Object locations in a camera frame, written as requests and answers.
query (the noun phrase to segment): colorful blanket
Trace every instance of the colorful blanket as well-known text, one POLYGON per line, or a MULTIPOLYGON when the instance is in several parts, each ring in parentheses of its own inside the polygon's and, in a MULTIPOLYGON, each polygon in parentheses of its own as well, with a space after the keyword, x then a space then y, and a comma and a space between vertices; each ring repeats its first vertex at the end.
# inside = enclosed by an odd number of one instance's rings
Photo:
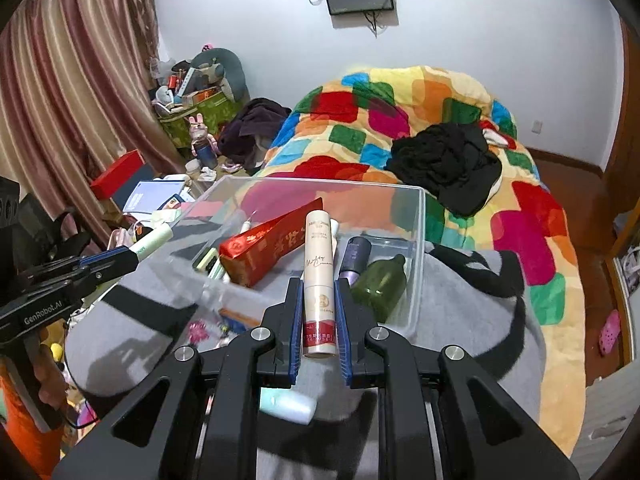
POLYGON ((482 121, 508 141, 498 193, 472 218, 428 197, 425 238, 452 248, 518 254, 542 325, 546 368, 540 425, 570 454, 584 415, 584 295, 562 207, 516 140, 513 116, 468 75, 416 66, 372 69, 316 88, 296 106, 259 176, 398 183, 384 171, 392 141, 430 124, 482 121))

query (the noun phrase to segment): red packaging box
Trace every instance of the red packaging box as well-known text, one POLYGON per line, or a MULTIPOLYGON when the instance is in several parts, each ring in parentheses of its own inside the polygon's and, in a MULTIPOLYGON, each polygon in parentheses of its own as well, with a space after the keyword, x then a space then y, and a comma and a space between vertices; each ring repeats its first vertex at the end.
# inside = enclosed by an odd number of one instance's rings
POLYGON ((244 286, 258 283, 281 257, 305 242, 306 215, 318 209, 321 198, 222 242, 220 263, 231 281, 244 286))
POLYGON ((91 183, 98 200, 108 200, 145 163, 138 150, 127 152, 91 183))

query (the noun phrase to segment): wooden floor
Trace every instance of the wooden floor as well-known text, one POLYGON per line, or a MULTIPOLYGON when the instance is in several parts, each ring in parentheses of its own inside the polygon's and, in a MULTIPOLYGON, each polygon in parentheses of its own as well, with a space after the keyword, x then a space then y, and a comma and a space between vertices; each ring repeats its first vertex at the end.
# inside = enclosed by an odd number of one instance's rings
POLYGON ((622 363, 620 340, 611 354, 603 357, 598 337, 609 313, 615 309, 613 291, 604 267, 604 255, 615 240, 614 214, 599 176, 549 162, 536 160, 542 182, 566 211, 569 236, 578 256, 578 268, 584 288, 586 336, 584 343, 587 386, 598 377, 615 372, 622 363))

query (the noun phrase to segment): silver screw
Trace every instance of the silver screw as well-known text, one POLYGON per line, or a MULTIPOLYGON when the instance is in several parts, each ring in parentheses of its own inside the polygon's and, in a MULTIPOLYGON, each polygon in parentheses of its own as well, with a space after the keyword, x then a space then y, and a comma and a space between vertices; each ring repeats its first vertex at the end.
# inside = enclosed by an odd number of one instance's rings
POLYGON ((452 361, 460 361, 465 356, 465 351, 459 346, 451 345, 447 346, 444 351, 444 355, 446 355, 452 361))
POLYGON ((251 330, 251 337, 253 337, 256 341, 264 341, 271 335, 271 330, 269 330, 265 326, 259 326, 258 328, 254 328, 251 330))
POLYGON ((190 346, 181 346, 174 352, 174 357, 181 362, 188 361, 196 354, 190 346))
POLYGON ((383 326, 375 326, 371 330, 369 330, 369 335, 376 341, 383 341, 387 337, 389 337, 389 330, 387 330, 383 326))

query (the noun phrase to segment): bunny water bottle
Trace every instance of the bunny water bottle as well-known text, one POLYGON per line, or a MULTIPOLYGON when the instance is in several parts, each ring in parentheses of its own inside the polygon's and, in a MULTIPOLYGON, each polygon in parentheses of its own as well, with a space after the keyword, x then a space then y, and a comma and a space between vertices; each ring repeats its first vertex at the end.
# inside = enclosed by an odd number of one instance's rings
POLYGON ((202 114, 189 117, 189 134, 191 136, 191 152, 200 161, 203 168, 212 170, 218 165, 216 156, 217 143, 202 120, 202 114))

